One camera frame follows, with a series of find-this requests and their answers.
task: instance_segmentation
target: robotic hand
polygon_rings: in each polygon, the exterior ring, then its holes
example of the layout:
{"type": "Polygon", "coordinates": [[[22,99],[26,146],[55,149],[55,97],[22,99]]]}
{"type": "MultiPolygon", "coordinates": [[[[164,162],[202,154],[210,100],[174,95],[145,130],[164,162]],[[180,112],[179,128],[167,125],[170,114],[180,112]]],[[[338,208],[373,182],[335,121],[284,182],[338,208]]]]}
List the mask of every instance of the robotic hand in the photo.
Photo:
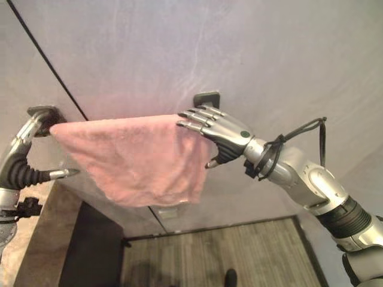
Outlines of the robotic hand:
{"type": "Polygon", "coordinates": [[[273,142],[256,138],[249,127],[219,109],[202,105],[179,113],[178,126],[199,132],[218,147],[206,168],[246,158],[246,174],[281,186],[332,234],[344,251],[343,264],[354,286],[383,286],[383,222],[367,213],[324,167],[324,121],[317,119],[273,142]],[[302,132],[321,128],[321,165],[283,143],[302,132]]]}
{"type": "Polygon", "coordinates": [[[19,202],[24,187],[66,178],[75,169],[39,171],[28,165],[27,155],[36,136],[47,136],[49,128],[62,121],[59,111],[50,106],[31,108],[31,118],[20,129],[0,159],[0,258],[5,245],[15,236],[20,218],[40,215],[42,205],[35,197],[19,202]]]}

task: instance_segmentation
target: gray carpet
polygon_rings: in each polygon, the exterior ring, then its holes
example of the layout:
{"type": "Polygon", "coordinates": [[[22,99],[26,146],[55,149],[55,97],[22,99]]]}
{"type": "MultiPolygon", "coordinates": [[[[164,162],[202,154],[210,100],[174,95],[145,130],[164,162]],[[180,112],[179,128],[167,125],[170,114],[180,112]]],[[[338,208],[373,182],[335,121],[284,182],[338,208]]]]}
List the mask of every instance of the gray carpet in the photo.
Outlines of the gray carpet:
{"type": "Polygon", "coordinates": [[[132,242],[124,252],[125,287],[321,286],[291,218],[132,242]]]}

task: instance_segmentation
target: black wall mount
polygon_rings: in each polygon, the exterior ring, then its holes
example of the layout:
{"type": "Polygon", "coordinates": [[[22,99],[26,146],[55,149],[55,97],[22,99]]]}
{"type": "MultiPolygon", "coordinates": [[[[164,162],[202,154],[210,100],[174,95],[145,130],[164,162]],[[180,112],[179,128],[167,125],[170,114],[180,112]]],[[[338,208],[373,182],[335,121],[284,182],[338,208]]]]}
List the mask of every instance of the black wall mount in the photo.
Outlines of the black wall mount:
{"type": "Polygon", "coordinates": [[[217,109],[220,108],[220,94],[217,91],[210,91],[207,93],[196,94],[193,98],[194,107],[201,106],[202,104],[211,105],[217,109]]]}

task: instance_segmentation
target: black rubber joint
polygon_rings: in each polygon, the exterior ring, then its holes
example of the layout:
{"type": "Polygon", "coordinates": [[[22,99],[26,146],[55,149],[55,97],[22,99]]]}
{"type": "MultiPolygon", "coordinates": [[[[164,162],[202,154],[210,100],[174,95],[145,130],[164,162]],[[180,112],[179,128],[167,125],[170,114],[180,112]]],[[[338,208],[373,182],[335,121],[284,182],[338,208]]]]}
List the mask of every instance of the black rubber joint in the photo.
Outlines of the black rubber joint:
{"type": "Polygon", "coordinates": [[[372,220],[371,215],[351,197],[344,204],[317,218],[335,238],[355,235],[363,231],[372,220]]]}

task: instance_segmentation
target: black cable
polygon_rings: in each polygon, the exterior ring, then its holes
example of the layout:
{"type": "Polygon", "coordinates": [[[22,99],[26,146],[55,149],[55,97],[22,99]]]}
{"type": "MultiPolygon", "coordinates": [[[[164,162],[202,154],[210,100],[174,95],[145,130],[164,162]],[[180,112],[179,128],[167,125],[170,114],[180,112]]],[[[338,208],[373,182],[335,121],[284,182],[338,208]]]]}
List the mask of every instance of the black cable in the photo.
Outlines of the black cable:
{"type": "Polygon", "coordinates": [[[269,175],[274,171],[274,168],[278,162],[279,156],[282,151],[283,144],[290,139],[300,135],[301,133],[309,132],[310,130],[316,129],[317,127],[320,127],[319,131],[319,156],[320,156],[320,164],[321,166],[325,167],[326,165],[326,122],[327,118],[316,118],[301,127],[293,130],[292,132],[288,133],[287,135],[279,135],[274,141],[272,142],[266,142],[265,148],[270,145],[270,149],[275,150],[275,156],[273,164],[271,165],[269,171],[262,177],[259,177],[259,181],[262,181],[269,177],[269,175]]]}

